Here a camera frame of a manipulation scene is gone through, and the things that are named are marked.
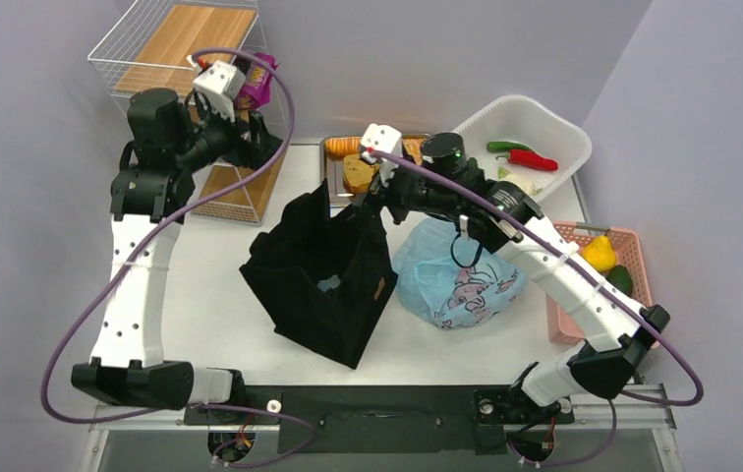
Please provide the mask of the purple snack packet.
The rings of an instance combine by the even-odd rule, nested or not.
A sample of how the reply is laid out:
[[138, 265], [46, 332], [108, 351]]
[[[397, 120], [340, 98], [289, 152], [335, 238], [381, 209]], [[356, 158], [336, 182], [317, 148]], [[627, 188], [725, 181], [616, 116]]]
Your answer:
[[235, 107], [238, 110], [253, 110], [266, 105], [271, 99], [273, 76], [249, 59], [236, 58], [233, 64], [245, 74], [245, 81], [234, 99]]

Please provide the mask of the blue printed plastic bag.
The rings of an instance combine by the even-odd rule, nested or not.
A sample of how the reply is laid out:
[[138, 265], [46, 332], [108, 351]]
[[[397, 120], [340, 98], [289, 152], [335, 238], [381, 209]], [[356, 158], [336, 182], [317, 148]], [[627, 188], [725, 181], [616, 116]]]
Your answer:
[[427, 218], [392, 257], [401, 305], [442, 329], [471, 327], [508, 309], [522, 294], [528, 276], [460, 237], [450, 222]]

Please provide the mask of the green chili pepper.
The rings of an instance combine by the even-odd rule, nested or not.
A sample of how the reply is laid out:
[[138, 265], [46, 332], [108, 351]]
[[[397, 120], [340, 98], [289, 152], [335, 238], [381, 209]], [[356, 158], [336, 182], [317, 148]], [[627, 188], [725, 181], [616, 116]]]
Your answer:
[[528, 147], [518, 142], [492, 141], [486, 144], [486, 150], [488, 152], [493, 152], [493, 153], [510, 152], [511, 150], [514, 150], [514, 149], [524, 150], [524, 151], [533, 150], [531, 147]]

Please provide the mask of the red chili pepper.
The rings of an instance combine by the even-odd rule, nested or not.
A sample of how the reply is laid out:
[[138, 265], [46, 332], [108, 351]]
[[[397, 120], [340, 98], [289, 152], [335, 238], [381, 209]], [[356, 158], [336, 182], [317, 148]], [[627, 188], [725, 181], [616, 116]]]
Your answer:
[[559, 164], [555, 160], [543, 157], [532, 150], [520, 148], [510, 149], [505, 154], [498, 155], [495, 159], [545, 172], [555, 172], [559, 169]]

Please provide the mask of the black fabric tote bag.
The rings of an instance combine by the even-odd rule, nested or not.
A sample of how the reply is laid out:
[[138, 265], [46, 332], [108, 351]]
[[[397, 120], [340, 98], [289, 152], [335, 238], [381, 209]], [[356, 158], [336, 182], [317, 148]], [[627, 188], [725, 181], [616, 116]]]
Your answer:
[[326, 182], [258, 234], [240, 273], [275, 333], [350, 369], [397, 282], [379, 217], [353, 206], [333, 214]]

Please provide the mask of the yellow pear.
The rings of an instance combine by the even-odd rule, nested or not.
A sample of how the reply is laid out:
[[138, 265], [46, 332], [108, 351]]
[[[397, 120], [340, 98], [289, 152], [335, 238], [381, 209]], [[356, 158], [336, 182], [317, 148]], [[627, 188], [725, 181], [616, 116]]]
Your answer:
[[607, 273], [617, 265], [616, 252], [606, 235], [598, 236], [586, 245], [582, 257], [598, 273]]

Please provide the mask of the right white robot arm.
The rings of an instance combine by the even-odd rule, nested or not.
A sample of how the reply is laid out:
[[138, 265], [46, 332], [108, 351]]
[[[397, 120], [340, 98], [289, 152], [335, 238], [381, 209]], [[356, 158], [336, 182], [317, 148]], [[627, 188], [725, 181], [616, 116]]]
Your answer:
[[396, 223], [411, 211], [452, 223], [456, 236], [527, 275], [583, 331], [578, 346], [529, 365], [510, 385], [517, 418], [536, 421], [577, 393], [617, 397], [659, 343], [669, 313], [608, 281], [519, 186], [487, 178], [466, 156], [460, 135], [442, 133], [426, 143], [429, 153], [417, 165], [405, 157], [400, 132], [369, 125], [357, 150], [375, 172], [356, 207], [387, 207]]

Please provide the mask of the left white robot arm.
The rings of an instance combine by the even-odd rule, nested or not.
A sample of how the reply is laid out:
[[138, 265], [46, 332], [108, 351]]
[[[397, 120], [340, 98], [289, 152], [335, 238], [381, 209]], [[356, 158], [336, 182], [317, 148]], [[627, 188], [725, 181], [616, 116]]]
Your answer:
[[194, 175], [219, 158], [261, 172], [276, 161], [281, 140], [263, 122], [238, 123], [232, 92], [199, 91], [207, 108], [193, 122], [170, 88], [151, 88], [130, 99], [132, 139], [110, 185], [112, 280], [96, 299], [104, 319], [89, 359], [74, 365], [76, 389], [110, 405], [179, 410], [209, 403], [222, 422], [247, 413], [248, 396], [235, 388], [237, 371], [166, 359], [162, 309], [169, 263]]

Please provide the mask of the brown bread slice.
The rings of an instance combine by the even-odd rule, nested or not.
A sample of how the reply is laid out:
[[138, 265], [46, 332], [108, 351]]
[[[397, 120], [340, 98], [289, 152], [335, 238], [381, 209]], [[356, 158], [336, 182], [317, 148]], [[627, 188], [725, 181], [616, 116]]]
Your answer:
[[369, 164], [359, 154], [349, 154], [342, 159], [343, 187], [354, 195], [368, 190], [379, 165]]

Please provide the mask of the steel tray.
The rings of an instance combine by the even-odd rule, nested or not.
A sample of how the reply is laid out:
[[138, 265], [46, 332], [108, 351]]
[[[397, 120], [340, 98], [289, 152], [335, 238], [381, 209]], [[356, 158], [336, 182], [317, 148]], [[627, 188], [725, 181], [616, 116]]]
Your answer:
[[343, 187], [343, 167], [342, 159], [345, 157], [335, 156], [327, 153], [324, 147], [324, 139], [320, 143], [321, 154], [321, 178], [327, 181], [328, 195], [332, 207], [345, 207], [349, 205], [356, 195], [347, 192]]

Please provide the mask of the row of orange crackers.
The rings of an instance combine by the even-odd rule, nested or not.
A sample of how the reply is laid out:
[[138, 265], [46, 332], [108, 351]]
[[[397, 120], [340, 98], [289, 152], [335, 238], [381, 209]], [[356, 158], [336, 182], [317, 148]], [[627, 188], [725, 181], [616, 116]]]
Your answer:
[[[415, 160], [418, 160], [421, 156], [420, 146], [426, 138], [426, 135], [407, 136], [402, 139], [402, 144], [406, 148], [407, 153]], [[327, 153], [344, 157], [356, 153], [360, 142], [361, 138], [359, 136], [329, 138], [325, 140], [324, 147]]]

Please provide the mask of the white plastic basin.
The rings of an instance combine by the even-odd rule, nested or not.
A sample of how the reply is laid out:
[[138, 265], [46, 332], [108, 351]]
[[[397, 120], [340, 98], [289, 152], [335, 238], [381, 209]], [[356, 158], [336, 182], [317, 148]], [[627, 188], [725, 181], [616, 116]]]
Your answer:
[[[519, 94], [495, 99], [453, 132], [463, 139], [466, 155], [477, 161], [486, 178], [502, 180], [509, 173], [525, 176], [541, 189], [532, 197], [538, 203], [570, 180], [593, 149], [591, 139], [580, 127]], [[505, 152], [488, 152], [486, 144], [492, 141], [526, 145], [537, 154], [555, 160], [559, 169], [545, 172], [496, 160]]]

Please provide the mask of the white cauliflower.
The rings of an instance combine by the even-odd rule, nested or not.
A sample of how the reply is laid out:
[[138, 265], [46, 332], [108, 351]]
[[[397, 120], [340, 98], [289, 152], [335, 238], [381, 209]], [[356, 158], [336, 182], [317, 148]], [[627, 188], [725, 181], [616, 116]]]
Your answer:
[[518, 187], [522, 192], [530, 197], [536, 196], [540, 192], [540, 188], [530, 179], [525, 176], [509, 173], [502, 178], [502, 181], [511, 183]]

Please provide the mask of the dark green avocado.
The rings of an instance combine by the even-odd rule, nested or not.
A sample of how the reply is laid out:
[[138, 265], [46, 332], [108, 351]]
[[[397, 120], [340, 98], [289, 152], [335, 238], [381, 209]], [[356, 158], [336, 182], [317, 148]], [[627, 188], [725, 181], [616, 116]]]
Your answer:
[[615, 265], [605, 276], [607, 282], [609, 282], [613, 288], [617, 291], [622, 292], [628, 297], [631, 297], [635, 290], [634, 281], [628, 270], [624, 265]]

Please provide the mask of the pink plastic basket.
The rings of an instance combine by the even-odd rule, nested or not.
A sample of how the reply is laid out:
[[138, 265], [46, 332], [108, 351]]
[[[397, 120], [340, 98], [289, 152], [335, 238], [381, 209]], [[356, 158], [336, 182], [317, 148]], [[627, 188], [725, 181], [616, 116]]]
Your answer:
[[[651, 306], [652, 299], [649, 278], [643, 259], [638, 234], [627, 228], [601, 227], [588, 223], [554, 221], [556, 230], [566, 241], [576, 243], [581, 249], [600, 236], [606, 236], [616, 255], [617, 264], [623, 266], [622, 273], [628, 272], [633, 282], [631, 298], [645, 307]], [[564, 310], [548, 296], [546, 299], [546, 321], [548, 338], [552, 343], [576, 344], [584, 339], [584, 334]]]

